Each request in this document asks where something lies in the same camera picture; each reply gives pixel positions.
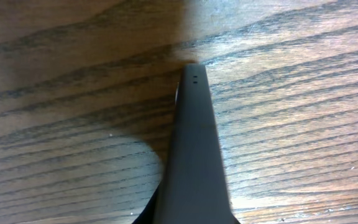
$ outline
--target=table top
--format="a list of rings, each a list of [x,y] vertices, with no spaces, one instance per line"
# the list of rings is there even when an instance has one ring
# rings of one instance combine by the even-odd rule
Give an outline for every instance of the table top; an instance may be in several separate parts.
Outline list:
[[[0,0],[0,223],[131,223],[206,65],[241,223],[358,223],[358,1]]]

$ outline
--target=black object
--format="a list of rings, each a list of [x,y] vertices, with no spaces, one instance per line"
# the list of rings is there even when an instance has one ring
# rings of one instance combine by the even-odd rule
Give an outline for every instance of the black object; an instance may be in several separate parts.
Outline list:
[[[186,65],[164,177],[134,224],[239,223],[230,210],[204,65]]]

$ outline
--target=wooden surface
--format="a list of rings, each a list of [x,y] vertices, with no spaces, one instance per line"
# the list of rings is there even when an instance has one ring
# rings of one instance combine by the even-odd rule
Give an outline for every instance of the wooden surface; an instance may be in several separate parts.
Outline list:
[[[358,223],[358,1],[0,0],[0,223],[131,223],[207,66],[241,223]]]

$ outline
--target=brown wood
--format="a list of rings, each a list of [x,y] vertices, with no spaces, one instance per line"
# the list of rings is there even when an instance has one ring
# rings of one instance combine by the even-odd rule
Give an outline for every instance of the brown wood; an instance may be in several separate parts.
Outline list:
[[[0,0],[0,223],[131,223],[207,66],[241,223],[358,223],[358,1]]]

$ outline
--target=tapered black object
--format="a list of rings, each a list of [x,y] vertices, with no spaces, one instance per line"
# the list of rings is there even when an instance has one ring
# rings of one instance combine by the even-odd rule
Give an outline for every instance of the tapered black object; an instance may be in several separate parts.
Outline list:
[[[184,68],[162,182],[134,224],[238,223],[227,195],[204,65]]]

